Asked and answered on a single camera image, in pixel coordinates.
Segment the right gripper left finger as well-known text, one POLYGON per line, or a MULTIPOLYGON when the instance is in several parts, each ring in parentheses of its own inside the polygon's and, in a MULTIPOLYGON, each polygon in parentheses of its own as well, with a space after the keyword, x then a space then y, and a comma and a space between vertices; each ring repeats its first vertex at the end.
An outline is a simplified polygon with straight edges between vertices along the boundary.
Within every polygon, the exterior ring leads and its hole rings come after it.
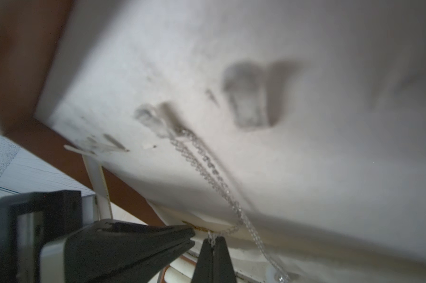
POLYGON ((191 283, 213 283, 214 249, 209 239, 203 241, 191 283))

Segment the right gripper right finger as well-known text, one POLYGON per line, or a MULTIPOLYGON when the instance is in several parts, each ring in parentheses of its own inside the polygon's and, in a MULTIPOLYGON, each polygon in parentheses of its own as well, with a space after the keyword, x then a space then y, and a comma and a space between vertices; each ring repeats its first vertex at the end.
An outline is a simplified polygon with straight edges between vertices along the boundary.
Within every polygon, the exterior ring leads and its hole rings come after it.
POLYGON ((224 237, 216 238, 214 245, 214 283, 237 283, 224 237))

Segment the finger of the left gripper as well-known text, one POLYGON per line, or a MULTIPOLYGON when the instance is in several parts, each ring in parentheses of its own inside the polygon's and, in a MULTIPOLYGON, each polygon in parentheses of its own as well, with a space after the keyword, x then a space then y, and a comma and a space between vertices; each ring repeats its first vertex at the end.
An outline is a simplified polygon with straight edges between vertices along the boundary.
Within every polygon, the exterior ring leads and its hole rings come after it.
POLYGON ((191 244, 188 225, 148 226, 106 219, 70 235, 64 248, 66 269, 120 269, 191 244))
POLYGON ((152 255, 110 275, 93 279, 93 283, 148 283, 157 273, 186 253, 194 246, 194 241, 188 240, 162 252, 152 255))

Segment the brown jewelry box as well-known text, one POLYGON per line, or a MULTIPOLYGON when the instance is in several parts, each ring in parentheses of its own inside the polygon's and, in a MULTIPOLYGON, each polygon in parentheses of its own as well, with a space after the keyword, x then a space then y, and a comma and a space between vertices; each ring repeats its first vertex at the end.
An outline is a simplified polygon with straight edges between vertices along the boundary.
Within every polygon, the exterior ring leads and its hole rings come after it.
POLYGON ((295 282, 426 283, 426 1, 0 1, 0 133, 203 238, 179 128, 295 282))

